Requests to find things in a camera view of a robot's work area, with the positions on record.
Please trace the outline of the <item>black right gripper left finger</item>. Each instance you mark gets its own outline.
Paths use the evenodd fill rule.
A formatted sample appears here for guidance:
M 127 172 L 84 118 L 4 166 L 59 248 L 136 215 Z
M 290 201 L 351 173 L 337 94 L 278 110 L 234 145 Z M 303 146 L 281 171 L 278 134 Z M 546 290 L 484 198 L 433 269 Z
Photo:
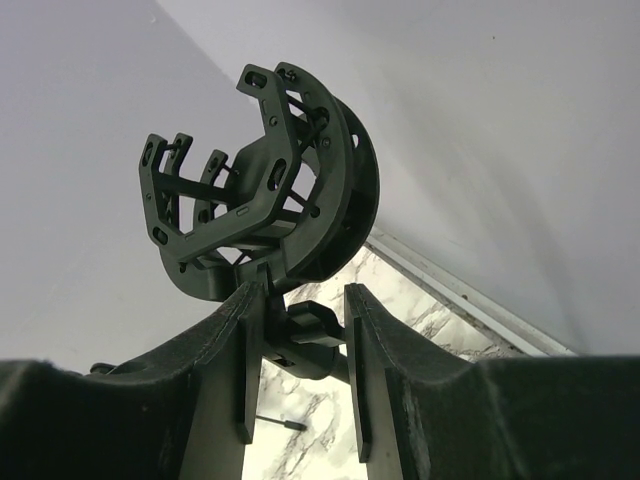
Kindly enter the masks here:
M 110 372 L 1 365 L 5 479 L 238 479 L 253 437 L 265 294 L 213 314 Z

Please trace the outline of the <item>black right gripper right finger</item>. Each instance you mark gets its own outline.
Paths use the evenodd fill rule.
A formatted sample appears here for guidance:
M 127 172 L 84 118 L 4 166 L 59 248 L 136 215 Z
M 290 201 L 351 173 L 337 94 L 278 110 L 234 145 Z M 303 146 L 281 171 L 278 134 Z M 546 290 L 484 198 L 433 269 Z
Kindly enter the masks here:
M 469 362 L 345 288 L 358 456 L 372 479 L 635 479 L 639 360 Z

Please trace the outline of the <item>black stand with shock mount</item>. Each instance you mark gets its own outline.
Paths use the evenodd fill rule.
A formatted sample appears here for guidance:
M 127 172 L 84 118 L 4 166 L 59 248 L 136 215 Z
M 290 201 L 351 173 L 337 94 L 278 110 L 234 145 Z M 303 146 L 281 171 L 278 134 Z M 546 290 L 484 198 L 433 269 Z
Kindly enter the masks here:
M 188 296 L 222 302 L 246 282 L 264 286 L 268 361 L 299 378 L 347 381 L 335 314 L 283 298 L 331 278 L 365 243 L 380 198 L 373 143 L 353 110 L 297 65 L 249 64 L 237 88 L 257 101 L 263 135 L 234 157 L 212 152 L 198 180 L 180 173 L 189 135 L 147 137 L 147 233 Z

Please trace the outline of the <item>black tripod stand shock mount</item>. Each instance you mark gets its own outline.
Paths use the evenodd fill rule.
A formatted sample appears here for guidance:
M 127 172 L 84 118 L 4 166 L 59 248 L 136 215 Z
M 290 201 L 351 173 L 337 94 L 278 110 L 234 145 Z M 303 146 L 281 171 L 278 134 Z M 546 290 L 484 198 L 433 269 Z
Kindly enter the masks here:
M 271 418 L 263 415 L 257 415 L 256 419 L 264 422 L 268 422 L 271 424 L 279 425 L 293 431 L 305 432 L 307 430 L 307 426 L 305 424 L 292 421 L 292 420 L 275 419 L 275 418 Z

